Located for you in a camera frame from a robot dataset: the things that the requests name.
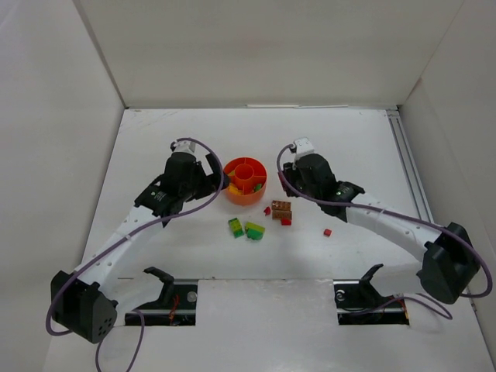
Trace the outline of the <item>orange round divided container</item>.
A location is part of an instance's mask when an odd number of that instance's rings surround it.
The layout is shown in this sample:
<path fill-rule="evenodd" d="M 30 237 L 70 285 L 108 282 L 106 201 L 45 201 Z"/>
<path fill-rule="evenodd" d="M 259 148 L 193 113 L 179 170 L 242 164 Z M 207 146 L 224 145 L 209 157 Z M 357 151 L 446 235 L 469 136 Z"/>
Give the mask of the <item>orange round divided container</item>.
<path fill-rule="evenodd" d="M 255 205 L 264 196 L 267 186 L 267 170 L 259 160 L 251 157 L 238 157 L 228 162 L 223 170 L 229 177 L 225 196 L 234 205 Z M 260 184 L 261 189 L 253 192 L 256 184 Z M 238 188 L 241 193 L 239 195 L 231 193 L 230 185 Z"/>

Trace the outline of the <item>lime sloped lego brick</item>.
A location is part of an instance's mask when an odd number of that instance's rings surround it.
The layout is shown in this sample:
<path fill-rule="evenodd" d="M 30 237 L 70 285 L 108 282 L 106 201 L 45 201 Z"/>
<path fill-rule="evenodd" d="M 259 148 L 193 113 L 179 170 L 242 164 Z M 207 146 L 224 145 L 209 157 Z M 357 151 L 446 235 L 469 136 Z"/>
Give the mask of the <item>lime sloped lego brick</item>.
<path fill-rule="evenodd" d="M 254 231 L 257 231 L 259 233 L 265 233 L 265 228 L 261 225 L 258 225 L 254 222 L 246 222 L 245 224 L 245 230 L 248 231 L 248 230 L 254 230 Z"/>

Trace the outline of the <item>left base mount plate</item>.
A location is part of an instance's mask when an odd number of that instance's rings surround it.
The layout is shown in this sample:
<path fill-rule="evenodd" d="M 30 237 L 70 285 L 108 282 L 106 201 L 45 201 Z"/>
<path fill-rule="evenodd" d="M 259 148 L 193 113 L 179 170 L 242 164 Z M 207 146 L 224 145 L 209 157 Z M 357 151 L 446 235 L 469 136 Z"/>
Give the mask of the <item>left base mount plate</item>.
<path fill-rule="evenodd" d="M 174 282 L 172 294 L 138 307 L 146 326 L 194 326 L 198 300 L 198 281 Z"/>

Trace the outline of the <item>base mount plate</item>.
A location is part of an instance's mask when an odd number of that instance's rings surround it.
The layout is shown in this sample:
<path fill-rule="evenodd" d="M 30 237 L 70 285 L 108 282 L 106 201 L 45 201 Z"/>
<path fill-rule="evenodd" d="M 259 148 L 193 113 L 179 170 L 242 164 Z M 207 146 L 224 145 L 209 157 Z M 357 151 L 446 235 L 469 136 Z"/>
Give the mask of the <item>base mount plate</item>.
<path fill-rule="evenodd" d="M 340 326 L 409 325 L 403 300 L 379 308 L 394 296 L 384 297 L 375 290 L 360 289 L 358 284 L 340 284 L 334 292 Z"/>
<path fill-rule="evenodd" d="M 138 307 L 146 326 L 194 326 L 198 300 L 198 281 L 174 282 L 172 294 Z"/>

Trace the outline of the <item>brown upturned lego plate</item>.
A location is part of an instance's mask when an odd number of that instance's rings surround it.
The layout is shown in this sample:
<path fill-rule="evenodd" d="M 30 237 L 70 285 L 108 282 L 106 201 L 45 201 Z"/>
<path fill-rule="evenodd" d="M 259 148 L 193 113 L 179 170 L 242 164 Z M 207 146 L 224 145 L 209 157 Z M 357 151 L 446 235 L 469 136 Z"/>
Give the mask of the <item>brown upturned lego plate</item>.
<path fill-rule="evenodd" d="M 272 210 L 272 219 L 288 219 L 292 220 L 292 211 L 291 210 Z"/>

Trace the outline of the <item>lime square lego brick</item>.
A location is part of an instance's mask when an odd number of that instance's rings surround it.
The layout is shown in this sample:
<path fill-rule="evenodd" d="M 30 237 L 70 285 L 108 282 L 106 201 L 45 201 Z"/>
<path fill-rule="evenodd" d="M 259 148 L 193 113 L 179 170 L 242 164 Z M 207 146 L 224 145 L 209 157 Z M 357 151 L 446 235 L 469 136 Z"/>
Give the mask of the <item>lime square lego brick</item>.
<path fill-rule="evenodd" d="M 242 226 L 232 226 L 231 231 L 236 238 L 244 235 Z"/>

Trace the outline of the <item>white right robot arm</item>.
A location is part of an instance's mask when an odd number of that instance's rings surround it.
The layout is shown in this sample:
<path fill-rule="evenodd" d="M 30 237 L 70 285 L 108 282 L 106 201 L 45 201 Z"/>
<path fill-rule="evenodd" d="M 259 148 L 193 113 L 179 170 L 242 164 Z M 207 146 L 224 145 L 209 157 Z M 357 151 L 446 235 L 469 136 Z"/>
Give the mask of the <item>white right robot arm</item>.
<path fill-rule="evenodd" d="M 469 283 L 487 269 L 461 225 L 440 226 L 396 212 L 362 187 L 337 180 L 317 153 L 276 166 L 288 196 L 314 202 L 326 215 L 375 233 L 414 258 L 388 269 L 376 263 L 356 279 L 356 287 L 372 298 L 419 293 L 451 305 L 470 297 Z"/>

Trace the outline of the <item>aluminium rail right side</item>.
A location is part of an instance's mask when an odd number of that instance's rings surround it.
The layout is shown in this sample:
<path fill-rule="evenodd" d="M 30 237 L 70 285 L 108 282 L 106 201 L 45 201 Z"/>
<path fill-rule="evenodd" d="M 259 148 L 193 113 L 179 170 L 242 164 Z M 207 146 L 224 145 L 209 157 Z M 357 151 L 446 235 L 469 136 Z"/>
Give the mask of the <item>aluminium rail right side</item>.
<path fill-rule="evenodd" d="M 386 116 L 390 123 L 394 141 L 399 152 L 399 157 L 412 195 L 415 210 L 420 219 L 427 222 L 434 222 L 422 181 L 402 125 L 400 112 L 397 109 L 388 109 L 386 111 Z"/>

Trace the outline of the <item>green curved lego brick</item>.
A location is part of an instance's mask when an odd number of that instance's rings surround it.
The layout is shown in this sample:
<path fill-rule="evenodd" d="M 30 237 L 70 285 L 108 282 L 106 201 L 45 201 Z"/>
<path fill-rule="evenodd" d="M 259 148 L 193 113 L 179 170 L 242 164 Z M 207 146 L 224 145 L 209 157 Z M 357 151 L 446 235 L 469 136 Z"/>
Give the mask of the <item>green curved lego brick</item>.
<path fill-rule="evenodd" d="M 251 240 L 262 240 L 264 237 L 264 231 L 256 230 L 256 229 L 247 229 L 246 236 Z"/>

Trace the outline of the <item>brown studded lego plate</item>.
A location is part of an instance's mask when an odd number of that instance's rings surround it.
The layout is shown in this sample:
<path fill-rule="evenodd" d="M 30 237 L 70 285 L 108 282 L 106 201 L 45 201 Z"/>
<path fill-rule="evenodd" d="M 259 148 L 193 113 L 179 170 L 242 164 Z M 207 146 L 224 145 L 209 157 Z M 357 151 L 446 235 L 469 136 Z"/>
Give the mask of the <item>brown studded lego plate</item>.
<path fill-rule="evenodd" d="M 291 203 L 289 201 L 273 200 L 271 208 L 273 210 L 291 211 Z"/>

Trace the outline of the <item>dark green flat lego plate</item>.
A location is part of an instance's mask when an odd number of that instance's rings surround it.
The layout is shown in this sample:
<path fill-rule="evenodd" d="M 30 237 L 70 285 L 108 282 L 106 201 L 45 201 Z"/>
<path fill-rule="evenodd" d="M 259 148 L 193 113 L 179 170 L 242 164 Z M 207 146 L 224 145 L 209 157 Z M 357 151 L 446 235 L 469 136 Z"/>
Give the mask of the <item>dark green flat lego plate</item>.
<path fill-rule="evenodd" d="M 229 229 L 235 238 L 244 235 L 244 229 L 241 221 L 238 218 L 233 218 L 228 221 Z"/>

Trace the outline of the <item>yellow square lego brick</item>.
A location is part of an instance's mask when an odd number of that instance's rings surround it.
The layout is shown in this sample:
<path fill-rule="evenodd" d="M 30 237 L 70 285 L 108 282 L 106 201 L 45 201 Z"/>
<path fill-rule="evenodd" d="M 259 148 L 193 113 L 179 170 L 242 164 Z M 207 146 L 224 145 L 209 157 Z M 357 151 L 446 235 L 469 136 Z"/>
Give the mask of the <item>yellow square lego brick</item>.
<path fill-rule="evenodd" d="M 241 191 L 238 188 L 232 185 L 229 186 L 229 191 L 235 195 L 239 195 L 241 193 Z"/>

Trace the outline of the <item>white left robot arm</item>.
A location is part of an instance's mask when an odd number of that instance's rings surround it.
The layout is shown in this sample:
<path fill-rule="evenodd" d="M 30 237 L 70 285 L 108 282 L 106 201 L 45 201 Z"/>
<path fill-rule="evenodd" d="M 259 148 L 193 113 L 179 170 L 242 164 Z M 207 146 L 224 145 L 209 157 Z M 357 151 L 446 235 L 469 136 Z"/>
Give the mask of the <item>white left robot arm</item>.
<path fill-rule="evenodd" d="M 50 283 L 51 303 L 45 326 L 52 336 L 59 333 L 53 322 L 88 342 L 100 343 L 127 313 L 149 302 L 167 301 L 174 288 L 173 277 L 154 266 L 124 282 L 122 272 L 135 261 L 147 242 L 172 219 L 185 217 L 184 204 L 204 199 L 212 203 L 227 186 L 227 176 L 214 153 L 208 153 L 212 173 L 184 142 L 172 152 L 164 172 L 151 181 L 133 202 L 129 214 L 107 243 L 89 260 L 70 273 L 59 271 Z"/>

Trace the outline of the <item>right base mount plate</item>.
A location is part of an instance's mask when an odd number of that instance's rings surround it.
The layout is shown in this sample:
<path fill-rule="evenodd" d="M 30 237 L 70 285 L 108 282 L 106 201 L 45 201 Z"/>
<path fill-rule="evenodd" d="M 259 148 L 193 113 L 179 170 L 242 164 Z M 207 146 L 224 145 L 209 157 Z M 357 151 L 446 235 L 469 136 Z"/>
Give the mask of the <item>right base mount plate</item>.
<path fill-rule="evenodd" d="M 384 297 L 375 290 L 360 289 L 358 284 L 340 284 L 334 292 L 340 326 L 409 325 L 403 300 L 379 308 L 394 296 Z"/>

